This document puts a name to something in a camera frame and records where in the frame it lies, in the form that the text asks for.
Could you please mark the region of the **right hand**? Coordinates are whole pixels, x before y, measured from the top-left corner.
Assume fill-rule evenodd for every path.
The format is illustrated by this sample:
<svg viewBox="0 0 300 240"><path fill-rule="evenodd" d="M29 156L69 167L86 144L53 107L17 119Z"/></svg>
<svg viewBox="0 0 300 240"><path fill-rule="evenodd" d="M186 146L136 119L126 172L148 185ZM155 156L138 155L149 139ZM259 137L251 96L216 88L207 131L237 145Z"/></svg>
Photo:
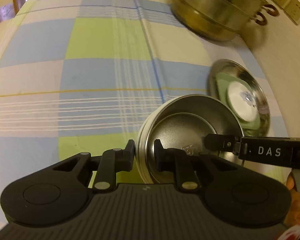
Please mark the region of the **right hand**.
<svg viewBox="0 0 300 240"><path fill-rule="evenodd" d="M290 173L287 178L286 187L290 191L292 203L285 217L284 224L291 228L297 224L300 224L300 192L296 191L295 189L292 173Z"/></svg>

